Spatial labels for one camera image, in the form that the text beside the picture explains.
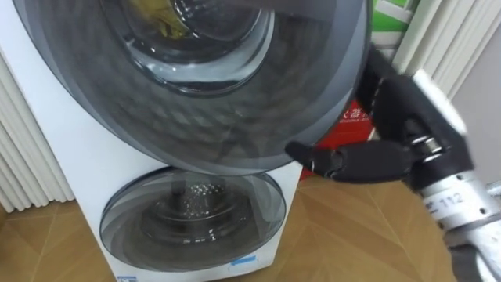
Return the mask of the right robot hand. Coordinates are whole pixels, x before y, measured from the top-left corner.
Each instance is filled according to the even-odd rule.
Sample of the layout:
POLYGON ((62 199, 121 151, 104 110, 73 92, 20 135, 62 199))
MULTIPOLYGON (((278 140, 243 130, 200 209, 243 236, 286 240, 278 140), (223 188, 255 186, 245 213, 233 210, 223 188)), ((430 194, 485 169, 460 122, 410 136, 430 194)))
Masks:
POLYGON ((335 149, 294 141, 285 151, 326 179, 355 184, 402 180, 414 191, 474 170, 466 137, 446 116, 452 105, 437 105, 432 90, 416 76, 397 72, 372 47, 355 97, 379 138, 335 149))

